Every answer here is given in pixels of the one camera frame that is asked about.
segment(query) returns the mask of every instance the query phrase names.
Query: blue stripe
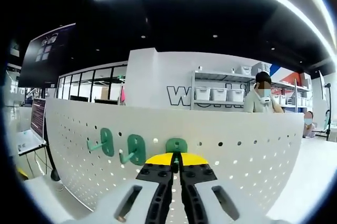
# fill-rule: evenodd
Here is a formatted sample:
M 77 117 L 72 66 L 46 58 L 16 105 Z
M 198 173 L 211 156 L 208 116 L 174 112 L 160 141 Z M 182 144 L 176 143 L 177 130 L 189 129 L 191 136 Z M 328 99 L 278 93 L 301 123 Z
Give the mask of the blue stripe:
M 277 66 L 277 65 L 275 65 L 275 64 L 272 64 L 271 66 L 270 66 L 270 76 L 272 76 L 273 74 L 275 74 L 275 72 L 277 71 L 277 70 L 279 70 L 281 67 L 280 66 Z

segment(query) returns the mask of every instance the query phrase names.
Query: floor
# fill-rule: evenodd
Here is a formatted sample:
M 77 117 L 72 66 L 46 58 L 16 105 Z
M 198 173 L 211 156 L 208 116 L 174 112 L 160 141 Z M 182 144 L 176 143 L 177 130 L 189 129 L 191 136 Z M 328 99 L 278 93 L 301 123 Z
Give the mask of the floor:
M 30 113 L 28 109 L 5 108 L 4 110 L 9 144 L 18 131 L 29 129 Z M 66 219 L 78 219 L 90 212 L 63 188 L 50 180 L 50 161 L 45 149 L 19 157 L 12 149 L 11 155 L 18 168 L 30 179 L 26 184 L 37 201 L 54 202 L 53 207 L 41 207 L 49 214 L 54 223 Z M 279 199 L 268 212 L 272 219 L 283 219 L 290 223 L 301 223 L 313 212 L 316 204 L 328 192 L 337 170 L 337 143 L 327 142 L 323 138 L 302 139 L 302 145 L 293 173 Z

